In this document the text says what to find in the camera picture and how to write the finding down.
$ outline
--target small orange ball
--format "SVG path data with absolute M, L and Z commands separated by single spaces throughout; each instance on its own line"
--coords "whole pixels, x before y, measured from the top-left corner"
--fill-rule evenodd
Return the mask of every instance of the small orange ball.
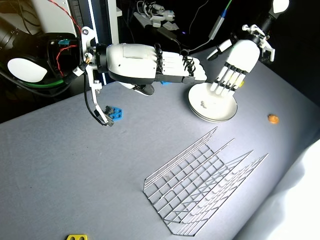
M 279 123 L 279 117 L 275 114 L 269 114 L 268 115 L 268 120 L 272 124 L 278 124 Z

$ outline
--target white plate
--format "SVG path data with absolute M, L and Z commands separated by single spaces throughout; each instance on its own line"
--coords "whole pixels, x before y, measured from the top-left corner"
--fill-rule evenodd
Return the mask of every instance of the white plate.
M 211 83 L 194 85 L 189 91 L 189 103 L 193 112 L 209 122 L 224 122 L 237 112 L 237 102 L 233 96 L 222 97 L 210 91 Z

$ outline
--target metal wire rack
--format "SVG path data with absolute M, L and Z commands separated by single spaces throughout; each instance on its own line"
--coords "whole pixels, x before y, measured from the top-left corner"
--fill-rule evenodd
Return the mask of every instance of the metal wire rack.
M 144 181 L 143 192 L 169 230 L 194 236 L 268 154 L 243 167 L 252 152 L 225 162 L 208 141 L 217 127 L 187 147 Z

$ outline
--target green cable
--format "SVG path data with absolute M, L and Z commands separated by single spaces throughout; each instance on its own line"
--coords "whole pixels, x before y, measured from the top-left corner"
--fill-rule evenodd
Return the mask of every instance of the green cable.
M 230 0 L 230 1 L 228 2 L 228 5 L 225 7 L 225 10 L 227 10 L 227 9 L 229 8 L 231 2 L 232 2 L 232 0 Z
M 64 81 L 62 79 L 49 83 L 49 84 L 34 84 L 34 83 L 28 83 L 28 82 L 24 82 L 25 85 L 28 85 L 29 87 L 33 87 L 33 88 L 52 88 L 52 87 L 56 87 L 58 85 L 63 84 Z

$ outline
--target table surface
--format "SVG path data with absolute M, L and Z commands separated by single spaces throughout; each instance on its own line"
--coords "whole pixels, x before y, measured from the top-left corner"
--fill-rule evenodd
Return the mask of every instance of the table surface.
M 209 53 L 196 56 L 212 81 L 226 55 L 209 62 Z M 83 94 L 1 124 L 2 238 L 185 239 L 172 235 L 150 205 L 144 179 L 218 127 L 214 150 L 235 138 L 220 158 L 269 153 L 193 238 L 232 239 L 320 128 L 319 107 L 263 64 L 245 82 L 235 94 L 237 114 L 223 123 L 192 113 L 190 85 L 156 82 L 154 96 L 146 97 L 115 82 L 98 96 L 101 106 L 123 109 L 113 127 L 97 124 Z M 279 116 L 278 125 L 268 122 L 270 113 Z

